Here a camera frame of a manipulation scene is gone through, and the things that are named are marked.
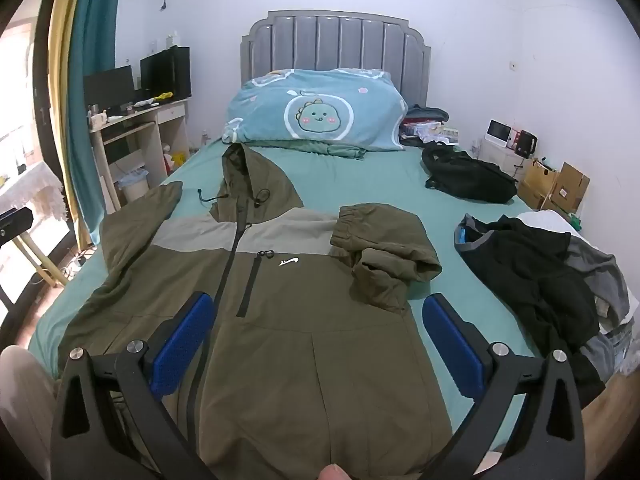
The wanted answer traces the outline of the black backpack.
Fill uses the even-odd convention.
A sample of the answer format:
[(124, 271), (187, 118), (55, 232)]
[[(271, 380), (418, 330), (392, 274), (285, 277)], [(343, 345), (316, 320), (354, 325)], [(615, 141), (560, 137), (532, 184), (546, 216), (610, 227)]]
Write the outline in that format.
[(422, 162), (428, 172), (425, 187), (462, 200), (505, 204), (518, 192), (516, 180), (492, 162), (434, 141), (424, 145)]

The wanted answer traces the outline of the white trash bin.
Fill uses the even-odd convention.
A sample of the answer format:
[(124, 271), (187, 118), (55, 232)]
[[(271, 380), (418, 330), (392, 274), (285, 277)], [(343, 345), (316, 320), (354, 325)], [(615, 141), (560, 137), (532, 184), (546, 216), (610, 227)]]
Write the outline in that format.
[(132, 203), (134, 200), (145, 196), (149, 191), (148, 175), (148, 170), (145, 168), (138, 168), (136, 170), (129, 171), (128, 174), (125, 174), (117, 181), (117, 184), (128, 203)]

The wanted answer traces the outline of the grey padded headboard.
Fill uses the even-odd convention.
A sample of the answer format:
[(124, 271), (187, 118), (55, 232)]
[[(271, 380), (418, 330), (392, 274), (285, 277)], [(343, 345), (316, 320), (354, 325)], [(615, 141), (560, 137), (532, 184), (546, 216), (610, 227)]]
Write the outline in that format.
[(431, 52), (403, 18), (329, 10), (277, 10), (255, 22), (240, 47), (241, 81), (273, 70), (384, 70), (408, 105), (423, 106)]

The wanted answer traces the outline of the brown cardboard box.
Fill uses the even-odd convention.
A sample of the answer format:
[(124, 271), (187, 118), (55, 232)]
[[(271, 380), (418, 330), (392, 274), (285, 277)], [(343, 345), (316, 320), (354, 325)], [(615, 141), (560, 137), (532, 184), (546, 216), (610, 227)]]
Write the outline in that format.
[(590, 179), (585, 174), (564, 162), (554, 181), (551, 203), (567, 214), (574, 214), (586, 195), (589, 183)]

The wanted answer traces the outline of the black and grey clothes pile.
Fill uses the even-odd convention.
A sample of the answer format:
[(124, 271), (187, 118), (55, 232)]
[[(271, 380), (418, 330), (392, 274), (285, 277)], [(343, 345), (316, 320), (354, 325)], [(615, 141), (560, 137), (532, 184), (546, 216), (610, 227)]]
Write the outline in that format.
[(454, 247), (469, 269), (526, 330), (541, 356), (568, 357), (584, 408), (615, 373), (616, 350), (601, 326), (617, 330), (629, 314), (629, 290), (615, 257), (579, 236), (503, 216), (465, 216)]

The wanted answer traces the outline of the folded clothes stack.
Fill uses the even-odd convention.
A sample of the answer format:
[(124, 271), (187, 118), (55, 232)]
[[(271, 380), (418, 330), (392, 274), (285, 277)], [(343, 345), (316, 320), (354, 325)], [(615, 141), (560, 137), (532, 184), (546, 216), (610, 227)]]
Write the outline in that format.
[(423, 146), (437, 138), (438, 129), (448, 120), (446, 110), (413, 105), (400, 124), (399, 141), (405, 146)]

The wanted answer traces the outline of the black kettle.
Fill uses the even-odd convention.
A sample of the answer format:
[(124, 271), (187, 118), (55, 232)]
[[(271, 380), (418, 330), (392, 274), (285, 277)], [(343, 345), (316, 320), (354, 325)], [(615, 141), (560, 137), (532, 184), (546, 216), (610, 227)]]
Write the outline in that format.
[(535, 154), (538, 138), (526, 130), (521, 130), (516, 136), (514, 152), (523, 158), (529, 158)]

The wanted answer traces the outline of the blue dinosaur print quilt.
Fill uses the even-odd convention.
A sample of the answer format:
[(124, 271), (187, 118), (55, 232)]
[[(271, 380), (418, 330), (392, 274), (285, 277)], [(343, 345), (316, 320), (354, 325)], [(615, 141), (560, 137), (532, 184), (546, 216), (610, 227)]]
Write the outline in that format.
[(227, 108), (221, 141), (314, 141), (400, 151), (407, 110), (384, 70), (275, 70), (242, 85)]

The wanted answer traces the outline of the teal window curtain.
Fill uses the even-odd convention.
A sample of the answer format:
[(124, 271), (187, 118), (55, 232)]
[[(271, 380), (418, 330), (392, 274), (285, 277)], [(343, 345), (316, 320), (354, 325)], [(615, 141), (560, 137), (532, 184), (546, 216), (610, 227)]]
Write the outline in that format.
[(68, 200), (80, 248), (100, 242), (104, 192), (91, 140), (90, 119), (108, 110), (108, 73), (115, 68), (118, 0), (75, 0), (66, 61), (64, 140), (70, 175)]

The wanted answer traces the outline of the wooden computer desk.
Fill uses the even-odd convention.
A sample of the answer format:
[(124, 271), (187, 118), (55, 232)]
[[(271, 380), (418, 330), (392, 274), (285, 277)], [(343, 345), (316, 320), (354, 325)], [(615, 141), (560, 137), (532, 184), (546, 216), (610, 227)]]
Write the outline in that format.
[(190, 158), (187, 111), (188, 99), (183, 99), (152, 106), (90, 130), (96, 171), (109, 212), (122, 206), (117, 182), (131, 171), (145, 169), (152, 188), (161, 184), (176, 165)]

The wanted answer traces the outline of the olive green hooded jacket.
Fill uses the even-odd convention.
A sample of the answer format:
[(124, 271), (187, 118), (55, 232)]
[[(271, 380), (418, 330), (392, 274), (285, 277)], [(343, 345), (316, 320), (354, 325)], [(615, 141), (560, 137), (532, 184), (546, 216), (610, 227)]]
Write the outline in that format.
[(221, 156), (209, 211), (177, 217), (179, 182), (106, 217), (107, 276), (68, 324), (76, 347), (120, 351), (212, 298), (168, 412), (221, 479), (413, 479), (447, 444), (444, 400), (409, 304), (442, 270), (421, 220), (385, 204), (322, 214), (242, 144)]

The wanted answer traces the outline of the white small appliance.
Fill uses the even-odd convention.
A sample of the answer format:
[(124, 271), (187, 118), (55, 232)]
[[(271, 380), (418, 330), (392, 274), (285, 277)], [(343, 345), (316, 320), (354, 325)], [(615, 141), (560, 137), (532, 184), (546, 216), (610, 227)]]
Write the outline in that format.
[(500, 148), (505, 148), (506, 144), (508, 144), (511, 131), (512, 128), (509, 125), (491, 119), (484, 135), (484, 139), (500, 146)]

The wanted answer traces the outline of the black computer monitor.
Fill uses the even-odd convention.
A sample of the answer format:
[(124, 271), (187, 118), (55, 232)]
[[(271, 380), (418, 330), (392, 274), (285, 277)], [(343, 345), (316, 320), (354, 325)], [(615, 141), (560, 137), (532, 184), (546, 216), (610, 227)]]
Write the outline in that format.
[(85, 106), (109, 110), (134, 100), (134, 74), (130, 65), (84, 77)]

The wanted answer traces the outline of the black computer tower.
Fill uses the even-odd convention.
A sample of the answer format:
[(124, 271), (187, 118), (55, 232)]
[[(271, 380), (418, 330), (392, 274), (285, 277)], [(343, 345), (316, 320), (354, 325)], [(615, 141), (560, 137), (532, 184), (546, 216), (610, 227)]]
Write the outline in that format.
[(148, 96), (171, 92), (174, 100), (192, 96), (191, 49), (173, 46), (142, 58), (141, 88)]

